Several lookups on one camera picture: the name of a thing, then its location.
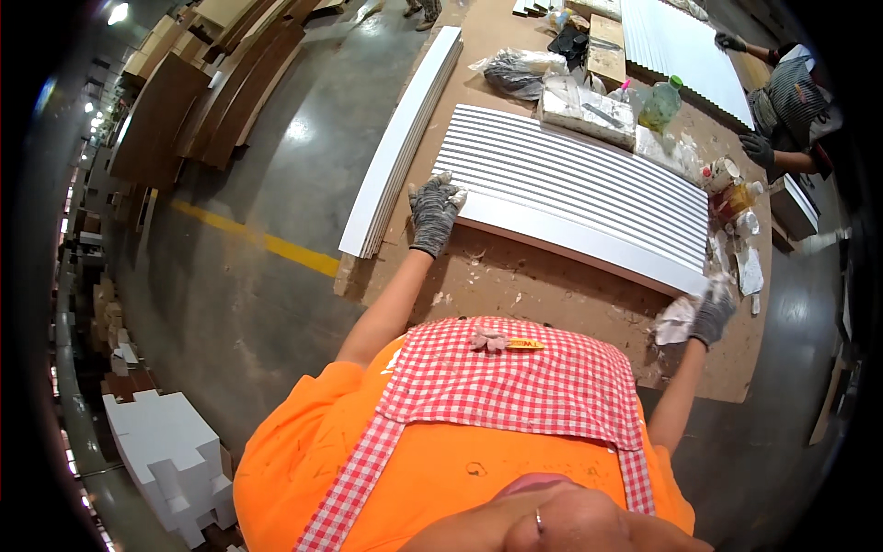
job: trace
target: workbench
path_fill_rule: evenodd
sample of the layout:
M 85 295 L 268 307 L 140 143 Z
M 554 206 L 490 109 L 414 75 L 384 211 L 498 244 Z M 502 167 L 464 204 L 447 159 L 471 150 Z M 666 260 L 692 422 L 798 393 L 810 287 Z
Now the workbench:
M 380 252 L 370 260 L 343 257 L 335 283 L 338 295 L 369 306 L 396 273 L 411 239 L 407 184 L 420 186 L 429 178 L 456 104 L 535 117 L 536 102 L 522 102 L 494 91 L 482 75 L 468 67 L 501 48 L 546 50 L 552 36 L 542 30 L 542 21 L 520 18 L 511 10 L 512 0 L 473 0 L 466 6 L 450 0 L 443 3 L 414 69 L 441 26 L 462 27 L 463 53 L 414 156 Z M 730 155 L 746 180 L 766 182 L 764 171 L 742 151 L 736 133 L 686 102 L 668 130 L 676 137 L 692 137 L 706 163 Z M 761 235 L 751 239 L 759 252 L 765 282 L 760 313 L 752 316 L 751 299 L 742 298 L 736 286 L 732 287 L 738 310 L 723 340 L 708 355 L 698 397 L 741 403 L 757 363 L 772 255 L 766 194 L 754 210 L 762 229 Z M 734 267 L 732 252 L 729 258 Z M 445 253 L 430 269 L 410 322 L 478 315 L 545 322 L 615 345 L 629 357 L 638 385 L 663 389 L 683 354 L 683 344 L 661 348 L 653 344 L 653 322 L 670 302 L 666 295 L 603 270 L 457 224 Z

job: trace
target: leg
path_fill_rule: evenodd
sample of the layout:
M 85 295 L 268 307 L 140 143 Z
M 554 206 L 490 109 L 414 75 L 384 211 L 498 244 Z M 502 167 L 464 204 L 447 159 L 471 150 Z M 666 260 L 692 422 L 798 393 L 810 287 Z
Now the leg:
M 440 0 L 420 0 L 420 3 L 423 4 L 424 20 L 435 22 L 439 13 L 442 13 L 442 2 Z
M 405 10 L 402 15 L 405 16 L 406 18 L 409 18 L 410 16 L 412 16 L 415 13 L 417 13 L 418 11 L 420 11 L 420 8 L 422 8 L 423 6 L 421 6 L 420 2 L 418 2 L 417 0 L 407 0 L 407 1 L 408 1 L 408 9 Z

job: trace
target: yellow floor line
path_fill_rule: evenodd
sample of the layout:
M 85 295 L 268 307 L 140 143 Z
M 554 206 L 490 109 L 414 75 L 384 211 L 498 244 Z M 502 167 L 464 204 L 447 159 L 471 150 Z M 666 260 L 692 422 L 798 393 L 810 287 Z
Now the yellow floor line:
M 337 265 L 340 264 L 340 261 L 333 257 L 329 257 L 324 253 L 316 253 L 315 251 L 310 251 L 305 247 L 292 244 L 291 242 L 287 242 L 276 236 L 253 231 L 244 224 L 231 221 L 229 218 L 224 218 L 215 213 L 209 213 L 205 209 L 194 207 L 181 200 L 172 200 L 171 206 L 185 215 L 192 216 L 193 218 L 201 220 L 205 224 L 220 228 L 231 234 L 242 236 L 271 253 L 275 253 L 289 261 L 295 261 L 297 264 L 302 264 L 307 268 L 312 268 L 316 272 L 321 272 L 325 276 L 331 276 L 333 278 L 337 275 Z

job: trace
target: hand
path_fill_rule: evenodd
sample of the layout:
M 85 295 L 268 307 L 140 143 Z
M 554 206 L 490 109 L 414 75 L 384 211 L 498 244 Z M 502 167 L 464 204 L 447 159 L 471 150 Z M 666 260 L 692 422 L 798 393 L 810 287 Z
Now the hand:
M 409 185 L 411 222 L 414 224 L 414 243 L 411 249 L 429 253 L 437 259 L 450 232 L 457 213 L 466 201 L 466 191 L 450 183 L 453 175 L 448 170 L 433 175 L 419 190 Z
M 742 142 L 742 150 L 753 162 L 764 169 L 775 166 L 775 151 L 766 138 L 759 134 L 742 134 L 739 141 Z
M 690 328 L 690 337 L 695 337 L 706 344 L 706 349 L 721 340 L 724 327 L 736 311 L 729 289 L 726 287 L 718 289 L 720 294 L 718 298 L 714 296 L 712 290 L 706 292 L 706 298 L 696 312 L 696 318 L 693 319 L 693 326 Z
M 732 34 L 717 33 L 714 36 L 714 43 L 723 49 L 733 49 L 737 52 L 747 52 L 748 48 L 745 43 L 735 38 Z

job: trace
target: red and white checkered apron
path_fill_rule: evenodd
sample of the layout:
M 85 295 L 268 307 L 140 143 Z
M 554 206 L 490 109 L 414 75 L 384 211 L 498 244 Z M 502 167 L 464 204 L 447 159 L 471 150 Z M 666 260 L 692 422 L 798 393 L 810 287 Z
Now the red and white checkered apron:
M 472 351 L 475 329 L 542 342 Z M 444 421 L 608 443 L 629 510 L 654 514 L 629 360 L 613 345 L 526 321 L 446 319 L 412 328 L 377 409 L 294 550 L 339 550 L 405 425 Z

